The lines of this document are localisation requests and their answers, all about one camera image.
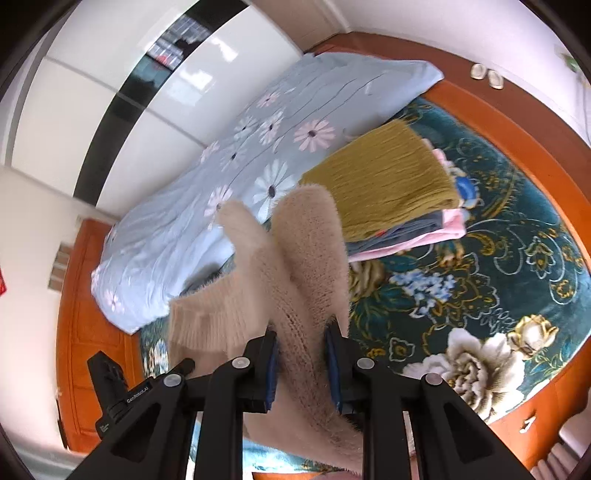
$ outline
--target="blue flower print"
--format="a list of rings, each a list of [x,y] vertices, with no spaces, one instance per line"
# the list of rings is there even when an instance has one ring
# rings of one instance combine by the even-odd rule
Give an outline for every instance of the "blue flower print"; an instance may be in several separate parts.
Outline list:
[[[414,298],[416,308],[410,315],[420,318],[437,302],[445,303],[451,298],[456,280],[453,275],[443,277],[439,272],[429,275],[417,269],[392,275],[390,283],[401,286],[407,296]]]

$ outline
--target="wooden headboard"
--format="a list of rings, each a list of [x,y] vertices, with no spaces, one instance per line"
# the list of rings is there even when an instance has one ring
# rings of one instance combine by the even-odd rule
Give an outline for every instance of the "wooden headboard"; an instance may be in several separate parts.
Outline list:
[[[144,377],[138,334],[130,336],[110,324],[90,293],[90,273],[98,266],[110,225],[84,220],[66,271],[57,322],[57,388],[68,448],[89,453],[98,443],[95,422],[101,410],[86,361],[99,350],[122,368],[129,387]]]

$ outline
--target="blue cloth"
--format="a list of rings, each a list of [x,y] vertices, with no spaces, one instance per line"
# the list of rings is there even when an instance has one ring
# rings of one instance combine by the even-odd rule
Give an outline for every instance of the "blue cloth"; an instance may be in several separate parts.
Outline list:
[[[443,212],[438,210],[436,212],[427,213],[404,222],[400,225],[394,225],[382,235],[374,235],[366,240],[359,242],[348,242],[347,253],[355,255],[367,250],[375,250],[377,248],[390,247],[391,245],[401,244],[407,242],[419,235],[431,233],[435,230],[440,230],[443,227]]]
[[[215,223],[220,202],[241,200],[266,221],[303,173],[442,78],[426,61],[305,55],[201,159],[113,227],[92,279],[106,318],[131,334],[165,316],[171,299],[232,254]]]

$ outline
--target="folded clothes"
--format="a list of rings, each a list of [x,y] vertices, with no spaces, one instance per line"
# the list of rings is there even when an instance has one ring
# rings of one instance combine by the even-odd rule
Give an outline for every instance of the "folded clothes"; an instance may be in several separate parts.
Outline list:
[[[367,240],[426,213],[457,208],[456,188],[427,146],[394,120],[304,173],[335,199],[346,242]]]
[[[367,250],[391,247],[402,242],[408,242],[425,233],[435,232],[441,228],[443,228],[443,213],[441,210],[426,213],[419,218],[404,222],[402,225],[395,225],[385,232],[378,232],[367,240],[347,243],[347,253],[355,255]]]
[[[361,262],[363,260],[372,260],[374,258],[386,257],[402,250],[408,250],[422,245],[436,244],[445,240],[454,240],[461,238],[466,234],[464,225],[465,210],[461,208],[449,209],[443,211],[443,228],[431,233],[425,233],[407,242],[392,245],[391,247],[368,250],[349,256],[349,263]]]
[[[449,161],[441,148],[433,148],[433,144],[428,138],[423,138],[423,143],[433,152],[437,161],[456,185],[457,193],[460,196],[460,205],[458,206],[472,209],[478,205],[480,194],[472,179],[461,168],[456,167],[453,162]]]

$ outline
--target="blue gripper pad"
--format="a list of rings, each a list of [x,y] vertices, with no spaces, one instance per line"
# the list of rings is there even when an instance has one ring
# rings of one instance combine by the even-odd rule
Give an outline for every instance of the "blue gripper pad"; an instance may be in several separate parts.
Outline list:
[[[277,391],[277,360],[279,357],[279,346],[277,340],[273,344],[273,352],[269,357],[269,364],[267,365],[267,394],[265,396],[265,408],[271,409],[271,405],[275,401],[275,392]]]
[[[333,345],[333,341],[328,333],[328,330],[324,336],[324,341],[326,342],[326,362],[328,363],[329,367],[330,396],[337,411],[342,413],[343,398],[340,394],[339,365],[335,355],[335,346]]]

